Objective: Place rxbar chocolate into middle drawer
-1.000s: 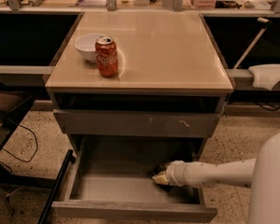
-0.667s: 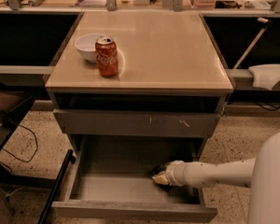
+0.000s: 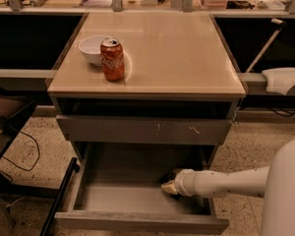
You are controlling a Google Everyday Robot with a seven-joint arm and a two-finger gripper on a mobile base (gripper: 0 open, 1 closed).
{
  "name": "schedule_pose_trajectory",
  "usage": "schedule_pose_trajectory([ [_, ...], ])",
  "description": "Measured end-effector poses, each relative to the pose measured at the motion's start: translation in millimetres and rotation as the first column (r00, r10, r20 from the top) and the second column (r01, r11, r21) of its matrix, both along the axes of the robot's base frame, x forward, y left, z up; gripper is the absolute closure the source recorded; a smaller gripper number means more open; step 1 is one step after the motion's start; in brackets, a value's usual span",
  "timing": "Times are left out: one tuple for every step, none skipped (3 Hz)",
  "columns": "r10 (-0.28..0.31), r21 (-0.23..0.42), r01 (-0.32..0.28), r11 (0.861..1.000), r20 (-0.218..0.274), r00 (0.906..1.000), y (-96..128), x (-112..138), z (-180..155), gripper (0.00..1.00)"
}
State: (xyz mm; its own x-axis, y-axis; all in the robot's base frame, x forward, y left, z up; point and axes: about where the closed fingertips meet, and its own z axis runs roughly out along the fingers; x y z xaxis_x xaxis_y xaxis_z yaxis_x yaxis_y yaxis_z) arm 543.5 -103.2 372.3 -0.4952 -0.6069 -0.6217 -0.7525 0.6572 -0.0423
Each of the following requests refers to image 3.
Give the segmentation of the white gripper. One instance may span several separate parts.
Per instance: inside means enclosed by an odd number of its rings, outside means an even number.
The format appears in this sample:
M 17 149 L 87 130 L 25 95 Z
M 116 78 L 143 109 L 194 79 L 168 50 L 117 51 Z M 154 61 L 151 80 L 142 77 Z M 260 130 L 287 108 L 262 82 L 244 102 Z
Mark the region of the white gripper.
M 192 169 L 174 169 L 172 174 L 175 177 L 174 182 L 169 181 L 161 185 L 161 189 L 170 195 L 177 195 L 192 197 L 195 194 L 194 177 L 195 171 Z

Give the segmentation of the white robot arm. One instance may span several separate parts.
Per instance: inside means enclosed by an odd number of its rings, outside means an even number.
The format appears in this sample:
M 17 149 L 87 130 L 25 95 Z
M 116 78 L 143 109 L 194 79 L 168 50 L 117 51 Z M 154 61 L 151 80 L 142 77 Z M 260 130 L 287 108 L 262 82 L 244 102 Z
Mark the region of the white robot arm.
M 267 167 L 233 173 L 180 169 L 161 189 L 185 197 L 260 197 L 261 236 L 295 236 L 295 140 L 280 148 Z

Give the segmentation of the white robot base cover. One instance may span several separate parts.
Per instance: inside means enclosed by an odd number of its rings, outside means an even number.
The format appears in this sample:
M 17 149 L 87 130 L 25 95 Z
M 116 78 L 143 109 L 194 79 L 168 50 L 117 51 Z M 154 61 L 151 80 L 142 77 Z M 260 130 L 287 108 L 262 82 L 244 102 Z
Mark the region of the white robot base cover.
M 266 79 L 267 92 L 286 95 L 295 87 L 295 68 L 275 68 L 263 70 L 262 75 Z

